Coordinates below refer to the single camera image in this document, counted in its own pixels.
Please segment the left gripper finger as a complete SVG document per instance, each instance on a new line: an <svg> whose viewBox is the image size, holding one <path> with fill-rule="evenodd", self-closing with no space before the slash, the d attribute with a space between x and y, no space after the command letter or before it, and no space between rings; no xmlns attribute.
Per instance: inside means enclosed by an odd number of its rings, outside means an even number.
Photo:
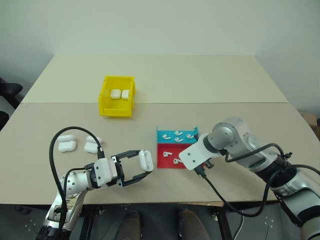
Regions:
<svg viewBox="0 0 320 240"><path fill-rule="evenodd" d="M129 186L129 185L138 183L139 181L141 181L142 179L147 177L150 173L151 172L144 172L144 173L141 173L141 174L133 176L132 179L130 179L130 180L124 180L123 181L123 186L126 187L126 186Z"/></svg>
<svg viewBox="0 0 320 240"><path fill-rule="evenodd" d="M140 153L140 150L128 150L128 151L119 153L118 154L118 162L120 163L121 159L124 159L124 158L129 159L129 158L136 157L139 155L139 153Z"/></svg>

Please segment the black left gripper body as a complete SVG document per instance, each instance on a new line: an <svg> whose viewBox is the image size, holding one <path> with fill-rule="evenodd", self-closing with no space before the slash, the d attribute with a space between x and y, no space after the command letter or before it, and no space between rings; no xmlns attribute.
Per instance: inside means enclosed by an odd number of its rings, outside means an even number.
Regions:
<svg viewBox="0 0 320 240"><path fill-rule="evenodd" d="M124 170L121 164L121 159L124 159L126 157L125 154L117 154L113 155L111 159L113 160L113 163L115 164L115 170L116 170L116 177L111 181L111 185L117 185L119 188L122 188L125 186L125 175Z"/></svg>

